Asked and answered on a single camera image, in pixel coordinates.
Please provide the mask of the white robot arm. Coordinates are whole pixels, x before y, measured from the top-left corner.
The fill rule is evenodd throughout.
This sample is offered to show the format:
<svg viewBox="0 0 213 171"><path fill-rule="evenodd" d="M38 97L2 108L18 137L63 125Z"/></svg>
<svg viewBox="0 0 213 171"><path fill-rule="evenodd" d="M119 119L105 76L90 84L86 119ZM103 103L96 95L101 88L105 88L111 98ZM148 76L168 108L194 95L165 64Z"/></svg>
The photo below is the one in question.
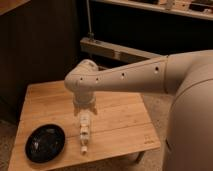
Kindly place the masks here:
<svg viewBox="0 0 213 171"><path fill-rule="evenodd" d="M162 171L213 171L213 50L102 71L85 59L66 75L65 87L78 106L91 103L96 91L172 94Z"/></svg>

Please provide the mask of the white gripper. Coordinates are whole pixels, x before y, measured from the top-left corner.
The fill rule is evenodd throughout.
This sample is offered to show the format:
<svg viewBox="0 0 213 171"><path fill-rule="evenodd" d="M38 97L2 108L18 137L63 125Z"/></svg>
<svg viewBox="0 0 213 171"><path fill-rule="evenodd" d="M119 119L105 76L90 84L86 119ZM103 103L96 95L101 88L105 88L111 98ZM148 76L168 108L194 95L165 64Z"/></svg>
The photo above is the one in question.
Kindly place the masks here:
<svg viewBox="0 0 213 171"><path fill-rule="evenodd" d="M80 113L80 109L83 108L83 109L86 109L86 108L91 108L91 112L94 114L94 115L97 115L98 112L97 112L97 109L95 106L95 103L96 103L96 99L93 98L92 100L90 100L89 102L78 102L76 99L73 100L73 104L75 106L75 109L74 109L74 116L78 116L78 114Z"/></svg>

